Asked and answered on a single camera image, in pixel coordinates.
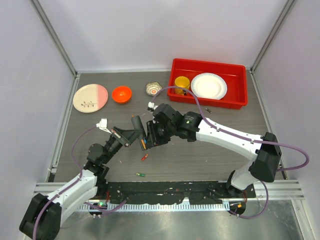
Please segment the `black remote control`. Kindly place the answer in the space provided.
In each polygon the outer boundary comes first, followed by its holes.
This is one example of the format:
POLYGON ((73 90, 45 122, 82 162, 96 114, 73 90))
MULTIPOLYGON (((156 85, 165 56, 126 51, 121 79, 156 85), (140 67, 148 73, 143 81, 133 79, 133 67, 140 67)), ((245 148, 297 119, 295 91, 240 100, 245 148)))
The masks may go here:
POLYGON ((141 121, 140 116, 139 115, 135 115, 135 116, 136 117, 131 117, 131 123, 133 125, 133 128, 138 131, 139 144, 140 144, 142 150, 145 151, 147 149, 147 147, 145 146, 145 148, 143 148, 141 140, 145 139, 147 137, 147 135, 146 135, 146 132, 145 132, 145 129, 144 129, 144 126, 143 126, 143 123, 141 121))

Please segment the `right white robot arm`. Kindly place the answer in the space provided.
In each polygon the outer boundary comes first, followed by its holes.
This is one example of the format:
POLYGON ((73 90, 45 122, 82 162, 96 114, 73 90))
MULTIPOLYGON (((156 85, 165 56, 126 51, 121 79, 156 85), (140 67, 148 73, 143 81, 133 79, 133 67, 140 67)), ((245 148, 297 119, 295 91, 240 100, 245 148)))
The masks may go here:
POLYGON ((262 181, 272 183, 281 158, 280 147, 274 134, 249 134, 220 125, 201 114, 189 111, 186 114, 162 103, 148 103, 153 119, 146 123, 147 149, 167 144, 172 136, 188 142, 201 141, 215 144, 242 155, 248 163, 234 170, 225 185, 227 195, 236 198, 251 184, 262 181))

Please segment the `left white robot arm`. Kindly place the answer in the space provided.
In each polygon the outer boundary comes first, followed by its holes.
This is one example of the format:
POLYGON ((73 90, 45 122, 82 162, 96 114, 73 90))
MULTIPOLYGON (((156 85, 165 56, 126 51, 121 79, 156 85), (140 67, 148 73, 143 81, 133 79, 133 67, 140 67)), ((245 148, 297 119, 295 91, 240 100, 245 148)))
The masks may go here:
POLYGON ((53 240, 67 218, 91 198, 102 199, 107 192, 105 165, 122 148, 129 147, 142 134, 141 129, 123 130, 113 127, 105 145, 92 144, 87 163, 79 174, 59 189, 36 194, 21 220, 19 230, 33 240, 53 240))

